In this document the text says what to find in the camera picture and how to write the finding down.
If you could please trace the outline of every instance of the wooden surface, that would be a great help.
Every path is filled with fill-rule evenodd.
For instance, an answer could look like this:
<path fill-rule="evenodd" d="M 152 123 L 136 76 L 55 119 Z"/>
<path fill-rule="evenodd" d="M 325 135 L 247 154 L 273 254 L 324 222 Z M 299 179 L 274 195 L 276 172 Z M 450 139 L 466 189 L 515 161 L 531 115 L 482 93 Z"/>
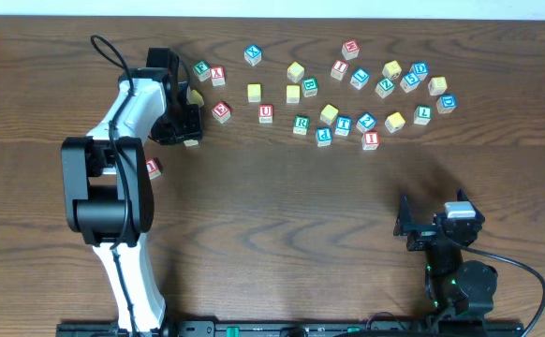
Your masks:
<path fill-rule="evenodd" d="M 487 218 L 479 249 L 519 259 L 545 275 L 545 22 L 203 20 L 172 18 L 0 18 L 0 335 L 53 335 L 63 320 L 113 320 L 106 273 L 65 220 L 60 144 L 105 115 L 120 70 L 91 47 L 110 39 L 132 66 L 149 47 L 170 46 L 189 66 L 204 59 L 227 71 L 227 85 L 203 92 L 200 146 L 148 143 L 163 175 L 153 181 L 149 234 L 155 278 L 170 310 L 238 319 L 364 319 L 378 311 L 423 315 L 423 253 L 391 236 L 399 192 L 420 221 L 463 187 Z M 356 38 L 349 62 L 372 74 L 361 90 L 330 77 L 341 43 Z M 257 43 L 251 67 L 243 49 Z M 413 125 L 425 86 L 375 93 L 383 64 L 425 61 L 445 76 L 459 107 Z M 285 103 L 286 69 L 301 62 L 320 89 Z M 259 125 L 246 84 L 259 82 L 275 106 Z M 220 100 L 231 119 L 210 113 Z M 355 128 L 318 149 L 319 112 L 332 103 L 354 119 L 370 111 L 381 145 L 361 149 Z M 399 110 L 406 126 L 381 124 Z M 296 114 L 308 135 L 291 135 Z M 498 271 L 491 318 L 526 324 L 540 286 L 528 273 Z M 534 336 L 545 335 L 545 314 Z"/>

